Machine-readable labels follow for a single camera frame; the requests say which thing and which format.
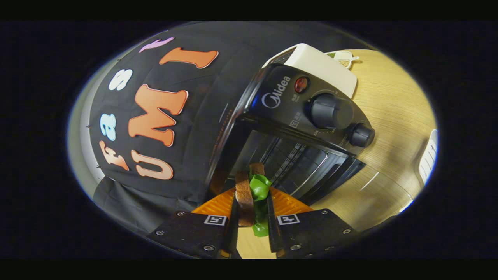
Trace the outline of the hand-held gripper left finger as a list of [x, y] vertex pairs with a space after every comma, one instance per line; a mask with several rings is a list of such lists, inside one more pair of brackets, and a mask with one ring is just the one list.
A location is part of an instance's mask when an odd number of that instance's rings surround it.
[[238, 259], [235, 188], [192, 212], [177, 211], [148, 234], [153, 243], [183, 257]]

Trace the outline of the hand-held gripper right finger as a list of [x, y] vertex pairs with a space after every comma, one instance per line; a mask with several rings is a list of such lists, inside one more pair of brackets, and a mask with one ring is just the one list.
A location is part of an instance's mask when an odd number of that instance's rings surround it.
[[267, 206], [269, 246], [278, 259], [322, 258], [360, 238], [331, 210], [313, 210], [276, 188], [270, 188]]

